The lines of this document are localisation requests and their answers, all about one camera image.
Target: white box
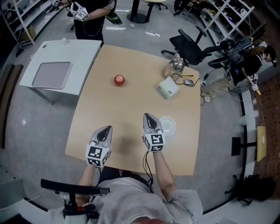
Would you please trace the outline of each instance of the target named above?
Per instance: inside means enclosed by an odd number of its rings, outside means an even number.
[[[164,81],[159,83],[157,89],[165,99],[169,100],[176,92],[178,92],[180,88],[169,76]]]

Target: table leg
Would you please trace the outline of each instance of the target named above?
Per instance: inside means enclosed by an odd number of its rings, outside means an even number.
[[[139,0],[134,0],[133,1],[133,5],[132,5],[132,10],[131,10],[131,13],[129,13],[126,18],[129,20],[129,21],[132,21],[133,23],[139,23],[139,24],[142,24],[142,23],[147,23],[149,21],[149,17],[147,17],[146,15],[143,15],[143,14],[140,14],[140,13],[137,13],[138,11],[138,6],[139,6]]]
[[[51,99],[49,99],[48,97],[46,97],[43,93],[41,93],[38,89],[35,88],[31,88],[28,87],[30,90],[32,90],[33,92],[35,92],[38,96],[42,97],[44,100],[46,100],[48,103],[50,103],[51,105],[53,105],[53,101]]]
[[[150,20],[150,15],[151,15],[153,7],[154,7],[154,3],[150,2],[150,7],[149,7],[148,14],[146,17],[146,22],[148,22]]]
[[[130,21],[132,21],[132,22],[134,20],[134,17],[137,15],[139,2],[140,2],[139,0],[134,0],[133,1],[132,10],[131,10],[131,17],[130,17]]]

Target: computer mouse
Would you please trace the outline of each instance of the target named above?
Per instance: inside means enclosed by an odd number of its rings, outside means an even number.
[[[185,79],[184,83],[185,83],[186,86],[193,86],[193,80]]]

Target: white paper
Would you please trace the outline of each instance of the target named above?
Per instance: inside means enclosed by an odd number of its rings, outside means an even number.
[[[148,35],[152,35],[152,36],[155,36],[155,34],[153,34],[153,33],[151,33],[151,32],[145,32],[145,33],[147,33]]]
[[[125,27],[118,27],[118,26],[106,26],[106,30],[125,30]]]
[[[115,10],[115,12],[129,12],[129,10],[121,10],[121,9],[118,9],[118,10]]]

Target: black bag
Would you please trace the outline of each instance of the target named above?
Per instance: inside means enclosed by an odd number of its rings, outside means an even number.
[[[264,201],[273,195],[275,187],[276,182],[273,181],[273,177],[259,179],[259,175],[251,175],[239,183],[237,199],[243,201],[250,198]]]

